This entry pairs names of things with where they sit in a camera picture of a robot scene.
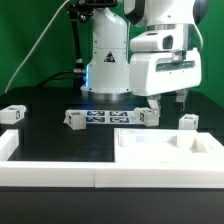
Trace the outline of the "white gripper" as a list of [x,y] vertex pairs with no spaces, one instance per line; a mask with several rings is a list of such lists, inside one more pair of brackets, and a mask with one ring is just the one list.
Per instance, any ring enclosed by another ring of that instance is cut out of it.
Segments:
[[155,116],[160,116],[161,110],[161,97],[157,94],[178,90],[175,108],[183,111],[188,95],[186,89],[198,86],[200,82],[201,58],[196,48],[188,51],[182,61],[173,61],[171,52],[135,53],[131,57],[131,92],[137,96],[149,96],[147,101]]

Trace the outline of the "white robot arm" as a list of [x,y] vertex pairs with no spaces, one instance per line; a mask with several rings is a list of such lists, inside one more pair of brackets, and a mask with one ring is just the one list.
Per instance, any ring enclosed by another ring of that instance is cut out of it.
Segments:
[[182,111],[188,89],[201,82],[197,24],[208,0],[79,0],[80,17],[92,18],[93,56],[84,96],[117,100],[131,93],[160,114],[160,95],[176,93]]

